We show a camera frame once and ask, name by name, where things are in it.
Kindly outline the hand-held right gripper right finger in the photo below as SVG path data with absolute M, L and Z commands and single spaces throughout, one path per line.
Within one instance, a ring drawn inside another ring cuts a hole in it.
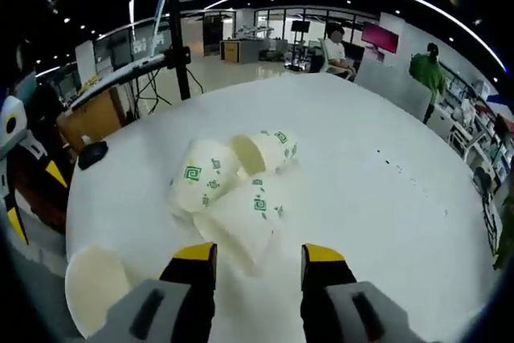
M 338 251 L 302 246 L 300 316 L 307 342 L 415 342 L 406 311 L 358 281 Z

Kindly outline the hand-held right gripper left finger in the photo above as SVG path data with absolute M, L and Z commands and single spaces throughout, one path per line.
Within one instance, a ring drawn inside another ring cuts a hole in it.
M 118 300 L 100 329 L 102 342 L 207 342 L 215 313 L 217 244 L 177 251 L 156 280 Z

